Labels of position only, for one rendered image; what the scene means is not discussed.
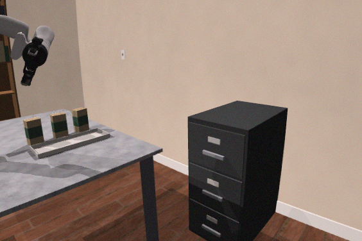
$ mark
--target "beige wall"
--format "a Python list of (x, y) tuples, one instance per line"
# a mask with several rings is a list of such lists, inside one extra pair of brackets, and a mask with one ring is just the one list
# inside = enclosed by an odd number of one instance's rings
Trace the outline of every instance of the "beige wall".
[(84, 106), (75, 0), (6, 0), (6, 7), (8, 16), (29, 25), (30, 38), (41, 25), (55, 32), (49, 56), (29, 87), (20, 84), (24, 60), (13, 61), (21, 116)]
[(7, 1), (56, 35), (29, 90), (15, 63), (22, 115), (75, 108), (81, 66), (91, 119), (187, 165), (187, 116), (287, 107), (279, 201), (362, 230), (362, 0)]

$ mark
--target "silver drawer handle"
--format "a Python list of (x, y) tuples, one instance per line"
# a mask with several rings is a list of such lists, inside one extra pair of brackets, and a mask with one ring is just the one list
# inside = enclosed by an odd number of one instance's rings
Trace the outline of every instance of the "silver drawer handle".
[(218, 231), (215, 231), (214, 229), (211, 229), (210, 227), (207, 227), (205, 224), (201, 225), (201, 228), (205, 229), (206, 231), (208, 231), (209, 233), (212, 233), (213, 235), (215, 235), (216, 237), (220, 237), (221, 233), (219, 233)]
[(215, 138), (215, 137), (207, 137), (207, 141), (208, 141), (208, 143), (220, 145), (220, 139)]
[(202, 190), (202, 193), (203, 193), (204, 195), (207, 195), (207, 196), (209, 196), (209, 197), (211, 197), (211, 198), (219, 201), (219, 202), (222, 202), (222, 201), (223, 201), (223, 198), (222, 198), (222, 197), (220, 197), (220, 196), (218, 196), (218, 195), (215, 195), (215, 194), (213, 194), (213, 193), (211, 193), (211, 192), (209, 192), (209, 191), (207, 191), (207, 190), (205, 190), (205, 189)]
[(215, 224), (218, 223), (218, 220), (215, 219), (214, 217), (211, 217), (210, 215), (206, 215), (206, 219), (207, 219), (208, 221), (211, 221), (212, 223), (215, 223)]
[(207, 182), (208, 184), (210, 184), (210, 185), (213, 185), (213, 186), (219, 188), (219, 182), (218, 182), (218, 181), (214, 181), (213, 179), (207, 178), (207, 181), (206, 181), (206, 182)]
[(206, 156), (210, 156), (210, 157), (215, 158), (215, 159), (218, 159), (218, 160), (220, 160), (220, 161), (223, 161), (223, 160), (224, 160), (224, 156), (219, 155), (219, 154), (216, 154), (216, 153), (212, 153), (212, 152), (207, 151), (207, 150), (205, 150), (205, 149), (202, 151), (202, 154), (203, 154), (203, 155), (206, 155)]

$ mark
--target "gray tabletop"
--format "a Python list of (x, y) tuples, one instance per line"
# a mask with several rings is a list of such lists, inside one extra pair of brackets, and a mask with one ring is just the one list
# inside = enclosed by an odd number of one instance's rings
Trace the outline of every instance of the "gray tabletop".
[(44, 140), (52, 140), (49, 115), (60, 112), (67, 115), (69, 134), (74, 133), (67, 110), (0, 121), (0, 217), (162, 152), (160, 147), (89, 119), (90, 129), (107, 131), (110, 138), (38, 159), (29, 150), (23, 120), (40, 117)]

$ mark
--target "reddish-brown wood floor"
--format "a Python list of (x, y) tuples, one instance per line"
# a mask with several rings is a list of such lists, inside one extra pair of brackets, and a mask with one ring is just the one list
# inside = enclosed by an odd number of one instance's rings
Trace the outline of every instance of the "reddish-brown wood floor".
[[(155, 164), (160, 241), (204, 240), (189, 231), (188, 177)], [(139, 163), (0, 218), (6, 241), (142, 241)], [(275, 213), (254, 241), (344, 241)]]

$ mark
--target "table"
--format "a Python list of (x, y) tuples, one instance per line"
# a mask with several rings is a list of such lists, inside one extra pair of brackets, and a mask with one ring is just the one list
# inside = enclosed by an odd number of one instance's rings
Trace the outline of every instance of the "table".
[(147, 241), (159, 240), (153, 155), (162, 148), (89, 119), (90, 129), (103, 129), (110, 138), (38, 159), (29, 150), (23, 120), (40, 117), (44, 140), (52, 140), (49, 115), (61, 112), (72, 134), (73, 118), (67, 110), (0, 121), (0, 217), (139, 162)]

